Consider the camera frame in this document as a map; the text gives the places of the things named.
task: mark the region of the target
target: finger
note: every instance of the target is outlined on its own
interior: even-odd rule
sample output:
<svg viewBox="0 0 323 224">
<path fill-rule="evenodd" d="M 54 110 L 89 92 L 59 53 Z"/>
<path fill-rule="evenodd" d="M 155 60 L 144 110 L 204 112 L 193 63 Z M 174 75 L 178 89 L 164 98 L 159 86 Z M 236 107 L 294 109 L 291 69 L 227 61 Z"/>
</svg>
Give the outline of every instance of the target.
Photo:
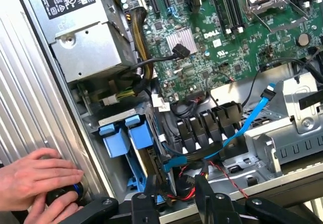
<svg viewBox="0 0 323 224">
<path fill-rule="evenodd" d="M 60 223 L 61 221 L 68 218 L 70 215 L 73 215 L 77 210 L 79 206 L 76 203 L 70 204 L 66 209 L 53 221 L 53 224 Z"/>
<path fill-rule="evenodd" d="M 52 148 L 40 148 L 26 156 L 28 159 L 40 159 L 41 157 L 49 156 L 52 158 L 61 158 L 60 153 Z"/>
<path fill-rule="evenodd" d="M 33 175 L 34 180 L 46 180 L 58 177 L 73 176 L 73 175 L 83 175 L 82 170 L 76 169 L 46 169 L 46 170 L 35 170 Z"/>
<path fill-rule="evenodd" d="M 63 168 L 63 169 L 76 169 L 76 165 L 64 159 L 42 159 L 34 162 L 34 167 L 36 169 L 53 169 L 53 168 Z"/>
<path fill-rule="evenodd" d="M 37 195 L 37 193 L 49 192 L 54 189 L 76 184 L 81 181 L 82 177 L 83 175 L 71 175 L 36 181 L 34 184 L 34 190 L 36 193 L 34 194 Z"/>
<path fill-rule="evenodd" d="M 67 192 L 65 195 L 57 198 L 47 210 L 43 212 L 41 218 L 38 219 L 39 223 L 49 223 L 56 219 L 58 215 L 63 212 L 63 210 L 69 206 L 71 203 L 77 200 L 77 193 L 75 191 Z"/>
<path fill-rule="evenodd" d="M 34 203 L 31 206 L 31 209 L 28 213 L 28 216 L 25 220 L 25 223 L 35 223 L 37 218 L 44 212 L 45 210 L 45 199 L 46 193 L 41 193 L 37 195 Z"/>
</svg>

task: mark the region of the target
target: metal side panel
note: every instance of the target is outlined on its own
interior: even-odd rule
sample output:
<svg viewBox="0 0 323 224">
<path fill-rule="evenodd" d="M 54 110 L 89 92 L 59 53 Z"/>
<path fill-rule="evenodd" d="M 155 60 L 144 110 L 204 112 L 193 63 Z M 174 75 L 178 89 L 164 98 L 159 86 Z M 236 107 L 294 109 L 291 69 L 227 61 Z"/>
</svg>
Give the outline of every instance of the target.
<svg viewBox="0 0 323 224">
<path fill-rule="evenodd" d="M 56 148 L 105 194 L 19 0 L 0 0 L 0 159 Z"/>
</svg>

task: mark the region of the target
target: motherboard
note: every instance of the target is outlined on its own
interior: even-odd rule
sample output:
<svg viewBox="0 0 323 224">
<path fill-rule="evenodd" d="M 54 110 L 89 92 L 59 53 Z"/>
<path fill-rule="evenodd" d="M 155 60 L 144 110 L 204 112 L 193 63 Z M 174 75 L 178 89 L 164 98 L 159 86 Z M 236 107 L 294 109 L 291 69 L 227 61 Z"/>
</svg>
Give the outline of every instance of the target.
<svg viewBox="0 0 323 224">
<path fill-rule="evenodd" d="M 322 0 L 120 1 L 125 12 L 146 7 L 143 29 L 153 58 L 171 55 L 177 43 L 190 50 L 187 59 L 154 65 L 168 102 L 230 83 L 229 77 L 253 77 L 274 59 L 302 59 L 322 44 Z"/>
</svg>

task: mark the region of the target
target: human hand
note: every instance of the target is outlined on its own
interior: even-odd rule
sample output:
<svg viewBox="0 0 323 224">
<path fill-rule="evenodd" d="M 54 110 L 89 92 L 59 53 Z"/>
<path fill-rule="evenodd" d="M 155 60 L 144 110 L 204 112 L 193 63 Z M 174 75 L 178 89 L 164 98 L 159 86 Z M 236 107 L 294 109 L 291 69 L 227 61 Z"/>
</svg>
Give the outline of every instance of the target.
<svg viewBox="0 0 323 224">
<path fill-rule="evenodd" d="M 57 198 L 45 210 L 46 194 L 38 195 L 24 224 L 57 224 L 63 221 L 82 208 L 82 206 L 79 207 L 76 203 L 73 203 L 77 200 L 77 197 L 76 192 L 70 191 Z"/>
<path fill-rule="evenodd" d="M 54 149 L 41 148 L 1 168 L 0 210 L 26 210 L 36 195 L 80 182 L 83 171 L 60 157 Z"/>
</svg>

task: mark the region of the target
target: green circuit board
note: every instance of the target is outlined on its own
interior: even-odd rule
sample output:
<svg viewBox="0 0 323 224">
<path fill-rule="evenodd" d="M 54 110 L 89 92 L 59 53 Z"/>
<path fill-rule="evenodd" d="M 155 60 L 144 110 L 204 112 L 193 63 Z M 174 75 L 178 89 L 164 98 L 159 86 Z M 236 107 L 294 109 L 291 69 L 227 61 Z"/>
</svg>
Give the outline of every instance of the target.
<svg viewBox="0 0 323 224">
<path fill-rule="evenodd" d="M 131 6 L 136 6 L 135 0 L 128 1 Z M 321 45 L 322 4 L 313 2 L 309 8 L 304 9 L 308 21 L 289 30 L 270 33 L 257 19 L 248 20 L 243 13 L 245 1 L 239 0 L 245 28 L 242 33 L 230 35 L 221 30 L 214 0 L 202 0 L 198 13 L 192 13 L 185 0 L 169 0 L 176 10 L 175 16 L 170 15 L 164 0 L 156 0 L 159 15 L 148 5 L 144 32 L 152 57 L 170 55 L 167 36 L 187 28 L 192 32 L 197 48 L 197 52 L 187 59 L 155 64 L 165 101 L 185 100 L 195 92 L 205 91 L 206 78 L 209 89 L 229 83 L 225 76 L 212 73 L 214 70 L 221 70 L 234 80 L 241 80 L 253 77 L 259 65 L 272 59 L 301 59 L 308 55 L 308 47 Z M 271 28 L 291 24 L 300 18 L 291 6 L 272 9 L 261 16 Z M 297 45 L 296 40 L 301 34 L 309 35 L 309 45 Z"/>
</svg>

